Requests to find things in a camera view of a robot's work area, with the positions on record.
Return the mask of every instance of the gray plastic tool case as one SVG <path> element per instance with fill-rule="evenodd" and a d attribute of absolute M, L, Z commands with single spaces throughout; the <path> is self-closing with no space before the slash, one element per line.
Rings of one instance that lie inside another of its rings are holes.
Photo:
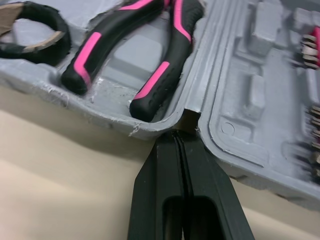
<path fill-rule="evenodd" d="M 307 108 L 320 105 L 320 74 L 299 67 L 294 58 L 302 35 L 320 26 L 320 1 L 207 0 L 178 88 L 151 123 L 132 118 L 129 103 L 166 51 L 169 14 L 123 39 L 92 89 L 80 97 L 60 85 L 60 74 L 95 24 L 92 19 L 119 1 L 36 2 L 60 10 L 70 26 L 71 53 L 56 68 L 0 59 L 1 85 L 141 139 L 172 128 L 184 109 L 200 113 L 198 133 L 231 177 L 320 211 L 320 186 L 311 181 L 309 164 L 300 160 L 310 154 L 302 145 L 312 140 Z M 51 33 L 45 25 L 21 19 L 2 41 L 30 45 Z"/>

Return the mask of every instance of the beige surface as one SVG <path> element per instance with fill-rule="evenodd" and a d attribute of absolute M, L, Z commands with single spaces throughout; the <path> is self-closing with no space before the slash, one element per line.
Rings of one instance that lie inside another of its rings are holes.
<path fill-rule="evenodd" d="M 0 88 L 0 239 L 125 240 L 152 146 Z M 320 240 L 318 212 L 233 183 L 256 240 Z"/>

